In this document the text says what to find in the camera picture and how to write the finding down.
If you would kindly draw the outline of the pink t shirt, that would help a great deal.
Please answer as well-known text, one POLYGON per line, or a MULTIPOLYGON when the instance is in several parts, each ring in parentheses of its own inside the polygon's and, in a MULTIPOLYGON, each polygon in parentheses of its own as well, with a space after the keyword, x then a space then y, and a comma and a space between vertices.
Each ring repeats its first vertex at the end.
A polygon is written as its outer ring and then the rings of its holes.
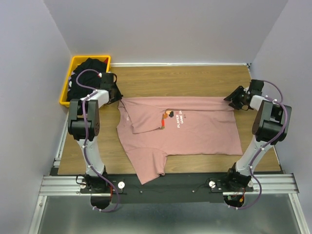
POLYGON ((118 110, 118 138, 141 184, 165 174, 167 156, 242 155, 222 97, 123 98, 118 110))

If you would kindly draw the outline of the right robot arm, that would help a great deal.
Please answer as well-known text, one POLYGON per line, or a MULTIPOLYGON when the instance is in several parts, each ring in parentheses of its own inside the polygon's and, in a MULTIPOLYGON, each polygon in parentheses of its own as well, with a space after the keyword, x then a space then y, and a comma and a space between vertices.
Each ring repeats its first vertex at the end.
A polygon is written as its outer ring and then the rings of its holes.
POLYGON ((263 96, 264 82, 253 79, 248 88, 239 86, 224 98, 236 110, 243 106, 247 106, 249 110, 257 110, 252 126, 253 138, 241 159, 228 170, 222 182, 230 191, 246 188, 265 153, 278 142, 282 142, 288 133, 292 107, 282 103, 282 94, 280 101, 263 96))

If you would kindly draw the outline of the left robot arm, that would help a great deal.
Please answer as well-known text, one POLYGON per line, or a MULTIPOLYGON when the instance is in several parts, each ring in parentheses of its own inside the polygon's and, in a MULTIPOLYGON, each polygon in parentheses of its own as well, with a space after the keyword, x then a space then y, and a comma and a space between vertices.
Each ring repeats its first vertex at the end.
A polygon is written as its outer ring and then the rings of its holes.
POLYGON ((102 193, 108 186, 113 189, 115 186, 107 179, 105 164, 99 153, 99 108, 120 100, 122 96, 114 96, 111 91, 105 89, 88 89, 91 92, 86 96, 70 100, 68 133, 73 136, 82 151, 86 165, 86 186, 92 186, 96 192, 102 193))

